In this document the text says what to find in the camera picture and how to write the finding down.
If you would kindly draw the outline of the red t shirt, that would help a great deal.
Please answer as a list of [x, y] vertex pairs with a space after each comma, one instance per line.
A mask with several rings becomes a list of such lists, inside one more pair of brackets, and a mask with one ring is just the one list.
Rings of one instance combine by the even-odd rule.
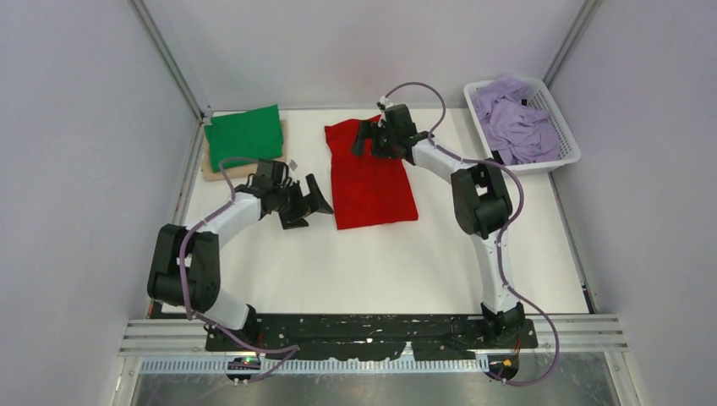
[[361, 123], [351, 118], [324, 127], [331, 153], [331, 198], [337, 229], [418, 220], [419, 211], [402, 161], [368, 153], [355, 156], [351, 152]]

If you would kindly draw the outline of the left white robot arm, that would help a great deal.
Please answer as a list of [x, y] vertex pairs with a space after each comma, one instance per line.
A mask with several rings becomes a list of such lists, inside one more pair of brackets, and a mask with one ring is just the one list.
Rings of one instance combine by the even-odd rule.
[[308, 226], [314, 213], [333, 214], [315, 176], [304, 182], [290, 175], [285, 162], [260, 160], [243, 184], [230, 185], [230, 196], [195, 225], [168, 223], [158, 232], [147, 282], [151, 299], [181, 306], [190, 318], [227, 329], [236, 348], [253, 348], [260, 336], [251, 321], [255, 309], [222, 288], [220, 254], [246, 228], [276, 213], [285, 230]]

